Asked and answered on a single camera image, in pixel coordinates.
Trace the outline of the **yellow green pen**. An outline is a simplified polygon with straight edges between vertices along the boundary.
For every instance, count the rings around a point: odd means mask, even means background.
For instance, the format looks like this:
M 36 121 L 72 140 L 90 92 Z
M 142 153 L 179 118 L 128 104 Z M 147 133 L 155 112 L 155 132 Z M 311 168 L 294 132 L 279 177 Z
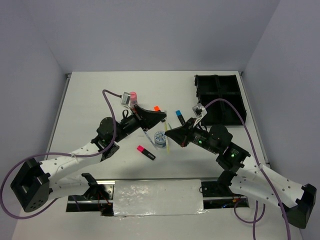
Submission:
M 164 118 L 164 132 L 166 132 L 168 130 L 168 124 L 167 124 L 167 111 L 164 110 L 164 113 L 166 114 L 166 117 Z M 167 154 L 170 154 L 170 145 L 169 145 L 169 138 L 165 135 L 166 137 L 166 150 L 167 150 Z

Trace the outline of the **blue highlighter marker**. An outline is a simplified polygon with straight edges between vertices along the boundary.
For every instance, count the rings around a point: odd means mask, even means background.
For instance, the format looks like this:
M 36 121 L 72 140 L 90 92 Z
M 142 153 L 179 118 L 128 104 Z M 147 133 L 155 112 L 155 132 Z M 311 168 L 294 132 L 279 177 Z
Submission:
M 183 125 L 186 123 L 186 121 L 185 121 L 185 119 L 184 119 L 181 111 L 180 111 L 180 110 L 176 110 L 175 113 L 176 113 L 176 116 L 177 116 L 179 122 L 180 122 L 181 125 L 183 126 Z

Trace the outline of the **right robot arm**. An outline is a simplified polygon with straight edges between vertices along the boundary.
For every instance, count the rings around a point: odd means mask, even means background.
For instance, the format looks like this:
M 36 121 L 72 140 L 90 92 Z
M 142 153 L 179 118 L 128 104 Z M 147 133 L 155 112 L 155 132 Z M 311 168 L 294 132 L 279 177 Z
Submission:
M 243 195 L 284 210 L 289 224 L 305 229 L 316 203 L 317 189 L 296 183 L 264 164 L 257 163 L 248 151 L 232 142 L 232 134 L 223 125 L 209 131 L 194 126 L 195 118 L 170 129 L 165 135 L 181 147 L 193 143 L 217 155 L 223 172 L 217 190 L 223 196 Z

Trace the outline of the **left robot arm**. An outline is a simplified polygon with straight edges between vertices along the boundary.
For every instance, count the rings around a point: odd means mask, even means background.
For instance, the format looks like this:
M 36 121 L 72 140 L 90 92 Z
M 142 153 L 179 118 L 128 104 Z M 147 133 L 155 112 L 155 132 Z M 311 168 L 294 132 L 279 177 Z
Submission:
M 23 163 L 10 187 L 26 213 L 34 212 L 48 200 L 64 196 L 108 199 L 104 185 L 89 173 L 73 174 L 87 166 L 98 164 L 119 150 L 117 143 L 138 129 L 148 131 L 167 116 L 162 111 L 146 110 L 135 105 L 131 114 L 120 122 L 105 117 L 97 128 L 97 136 L 85 146 L 66 156 L 56 156 L 37 162 L 34 158 Z

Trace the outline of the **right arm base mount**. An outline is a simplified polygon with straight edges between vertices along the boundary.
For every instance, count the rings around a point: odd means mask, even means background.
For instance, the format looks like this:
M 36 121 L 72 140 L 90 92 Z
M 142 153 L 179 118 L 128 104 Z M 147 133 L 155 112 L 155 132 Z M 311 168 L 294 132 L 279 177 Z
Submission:
M 223 189 L 216 180 L 201 181 L 199 192 L 203 197 L 203 208 L 210 209 L 229 209 L 233 208 L 237 203 L 239 208 L 248 208 L 248 198 L 243 195 L 234 194 L 231 191 Z

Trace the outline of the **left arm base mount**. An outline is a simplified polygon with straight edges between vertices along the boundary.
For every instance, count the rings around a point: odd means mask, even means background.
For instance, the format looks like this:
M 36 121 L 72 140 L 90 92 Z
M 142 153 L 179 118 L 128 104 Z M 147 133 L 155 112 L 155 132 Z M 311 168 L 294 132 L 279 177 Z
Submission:
M 114 184 L 102 184 L 90 174 L 82 173 L 85 178 L 85 191 L 82 194 L 68 196 L 66 212 L 84 213 L 99 212 L 101 216 L 114 216 Z

